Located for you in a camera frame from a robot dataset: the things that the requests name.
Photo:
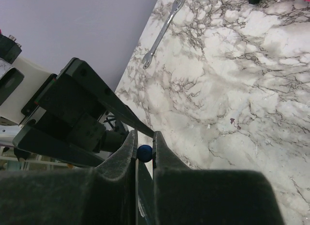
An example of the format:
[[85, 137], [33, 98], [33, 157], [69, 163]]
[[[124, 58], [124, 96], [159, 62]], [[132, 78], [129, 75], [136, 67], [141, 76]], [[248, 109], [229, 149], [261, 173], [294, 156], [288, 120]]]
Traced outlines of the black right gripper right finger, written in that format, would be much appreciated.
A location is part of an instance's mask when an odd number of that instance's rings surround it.
[[271, 184], [251, 170], [193, 170], [153, 137], [155, 223], [158, 225], [282, 225]]

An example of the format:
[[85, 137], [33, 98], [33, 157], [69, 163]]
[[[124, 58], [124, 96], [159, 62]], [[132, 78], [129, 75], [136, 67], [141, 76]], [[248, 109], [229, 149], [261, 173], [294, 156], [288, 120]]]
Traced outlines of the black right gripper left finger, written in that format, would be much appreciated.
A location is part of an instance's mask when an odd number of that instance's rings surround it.
[[2, 172], [3, 225], [135, 225], [138, 133], [95, 168]]

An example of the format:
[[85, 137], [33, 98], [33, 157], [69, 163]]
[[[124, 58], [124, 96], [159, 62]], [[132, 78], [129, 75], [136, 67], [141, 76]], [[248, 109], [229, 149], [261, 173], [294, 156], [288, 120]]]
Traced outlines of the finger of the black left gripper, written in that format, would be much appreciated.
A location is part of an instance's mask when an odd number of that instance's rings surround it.
[[130, 127], [147, 135], [154, 136], [154, 131], [146, 126], [140, 119], [125, 105], [115, 93], [107, 86], [107, 84], [98, 76], [98, 74], [85, 61], [81, 62], [82, 70], [81, 85], [83, 85], [91, 94], [95, 95], [98, 101], [104, 107], [113, 113], [115, 117]]
[[104, 161], [97, 153], [114, 151], [114, 132], [105, 127], [74, 127], [59, 139], [35, 127], [23, 127], [13, 145], [78, 167], [96, 167]]

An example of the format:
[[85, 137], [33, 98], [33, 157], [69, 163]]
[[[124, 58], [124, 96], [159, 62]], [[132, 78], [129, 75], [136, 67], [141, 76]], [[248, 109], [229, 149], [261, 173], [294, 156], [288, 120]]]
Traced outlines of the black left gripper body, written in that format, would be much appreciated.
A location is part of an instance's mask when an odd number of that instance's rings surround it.
[[[106, 128], [102, 118], [111, 112], [81, 85], [81, 62], [73, 58], [42, 90], [36, 99], [36, 110], [23, 121], [22, 128], [35, 127], [59, 139], [65, 138], [74, 127]], [[123, 145], [128, 131], [119, 119], [115, 120], [111, 130], [114, 132], [115, 152]], [[33, 153], [15, 147], [14, 154], [25, 160]]]

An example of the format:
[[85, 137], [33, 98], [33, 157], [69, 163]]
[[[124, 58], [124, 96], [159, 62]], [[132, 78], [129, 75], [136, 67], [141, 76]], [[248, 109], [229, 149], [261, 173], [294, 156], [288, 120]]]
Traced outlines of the blue marker cap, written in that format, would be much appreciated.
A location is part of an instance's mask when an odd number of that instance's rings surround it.
[[139, 159], [139, 161], [143, 162], [143, 163], [147, 163], [149, 161], [152, 160], [152, 147], [149, 145], [141, 145], [138, 149], [137, 149], [137, 158]]

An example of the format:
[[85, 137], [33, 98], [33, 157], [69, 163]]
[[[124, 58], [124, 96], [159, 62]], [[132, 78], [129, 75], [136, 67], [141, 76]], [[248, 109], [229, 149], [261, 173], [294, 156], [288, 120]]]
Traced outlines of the silver open-end wrench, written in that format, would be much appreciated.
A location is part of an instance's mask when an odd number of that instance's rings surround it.
[[160, 41], [162, 40], [165, 32], [167, 31], [167, 29], [168, 29], [169, 25], [171, 24], [175, 15], [183, 7], [184, 3], [185, 3], [185, 0], [174, 0], [170, 14], [168, 15], [168, 18], [166, 19], [161, 31], [159, 32], [159, 34], [158, 34], [155, 42], [153, 43], [151, 49], [144, 55], [144, 57], [142, 59], [143, 69], [147, 69], [150, 66], [152, 59], [153, 59], [153, 56], [154, 56], [154, 53], [155, 53]]

